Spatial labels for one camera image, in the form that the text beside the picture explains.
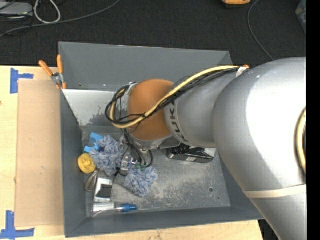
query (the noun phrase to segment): black cable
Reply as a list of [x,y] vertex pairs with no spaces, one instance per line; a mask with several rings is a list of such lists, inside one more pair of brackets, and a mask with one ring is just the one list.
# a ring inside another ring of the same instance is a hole
[[154,162],[154,155],[152,154],[151,150],[148,150],[148,153],[150,155],[150,163],[145,168],[152,166],[152,164]]
[[256,38],[256,36],[255,36],[255,34],[254,34],[251,26],[250,26],[250,19],[249,19],[249,17],[250,17],[250,12],[251,12],[252,8],[253,8],[258,2],[260,2],[260,1],[261,1],[261,0],[257,0],[257,1],[254,2],[253,5],[251,5],[251,7],[250,7],[250,9],[249,9],[249,11],[248,11],[247,22],[248,22],[249,30],[250,30],[253,38],[255,39],[255,41],[256,41],[256,42],[258,43],[258,45],[262,48],[262,50],[269,56],[269,58],[270,58],[272,61],[274,61],[274,58],[271,57],[271,55],[267,52],[267,50],[266,50],[266,49],[261,45],[261,43],[258,41],[258,39]]
[[97,15],[97,14],[100,14],[112,7],[114,7],[116,4],[118,4],[121,0],[117,0],[116,2],[114,2],[112,5],[102,9],[102,10],[99,10],[99,11],[96,11],[94,13],[91,13],[91,14],[88,14],[88,15],[85,15],[85,16],[82,16],[82,17],[78,17],[78,18],[72,18],[72,19],[66,19],[66,20],[61,20],[61,21],[58,21],[58,22],[52,22],[52,23],[45,23],[45,24],[34,24],[34,25],[30,25],[30,26],[22,26],[22,27],[17,27],[17,28],[13,28],[11,30],[8,30],[6,33],[3,33],[0,35],[0,39],[3,38],[5,35],[8,35],[12,32],[15,32],[15,31],[18,31],[18,30],[23,30],[23,29],[26,29],[26,28],[37,28],[37,27],[43,27],[43,26],[50,26],[50,25],[55,25],[55,24],[62,24],[62,23],[70,23],[70,22],[74,22],[74,21],[79,21],[79,20],[83,20],[83,19],[86,19],[86,18],[89,18],[91,16],[94,16],[94,15]]

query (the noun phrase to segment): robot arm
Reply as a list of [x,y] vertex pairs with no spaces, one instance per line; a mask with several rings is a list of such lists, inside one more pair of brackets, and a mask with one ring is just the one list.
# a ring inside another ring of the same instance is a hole
[[[125,96],[127,114],[117,119]],[[216,148],[279,239],[307,236],[305,57],[128,85],[106,115],[141,152]]]

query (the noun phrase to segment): metal clamp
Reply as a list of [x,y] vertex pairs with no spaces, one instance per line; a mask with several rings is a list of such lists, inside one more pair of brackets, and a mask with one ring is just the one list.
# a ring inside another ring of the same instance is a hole
[[56,57],[56,63],[58,67],[58,72],[53,73],[52,70],[48,67],[48,65],[43,61],[39,61],[39,65],[43,68],[46,74],[51,77],[52,81],[56,84],[56,87],[60,89],[67,89],[67,83],[64,77],[64,68],[61,60],[61,56],[58,55]]

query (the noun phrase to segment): white cable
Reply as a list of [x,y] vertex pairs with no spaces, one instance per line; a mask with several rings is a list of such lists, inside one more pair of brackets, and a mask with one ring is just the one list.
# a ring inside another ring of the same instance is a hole
[[34,11],[35,17],[36,17],[41,23],[49,24],[49,23],[56,23],[56,22],[60,21],[60,19],[61,19],[61,13],[60,13],[60,10],[59,10],[58,6],[56,5],[56,3],[55,3],[53,0],[49,0],[49,1],[51,2],[51,4],[54,6],[54,8],[56,9],[56,11],[57,11],[57,13],[58,13],[57,19],[54,20],[54,21],[45,21],[45,20],[43,20],[42,18],[40,18],[40,17],[38,16],[38,13],[37,13],[37,8],[38,8],[38,5],[39,5],[39,1],[40,1],[40,0],[36,0],[36,1],[35,1],[35,5],[34,5],[34,7],[33,7],[33,11]]

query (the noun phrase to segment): silver object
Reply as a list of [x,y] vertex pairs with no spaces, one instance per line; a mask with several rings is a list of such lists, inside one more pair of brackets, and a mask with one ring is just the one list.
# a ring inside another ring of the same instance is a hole
[[88,180],[85,183],[84,189],[86,191],[93,191],[95,189],[97,179],[98,179],[99,169],[95,169],[94,172],[91,174],[91,176],[88,178]]

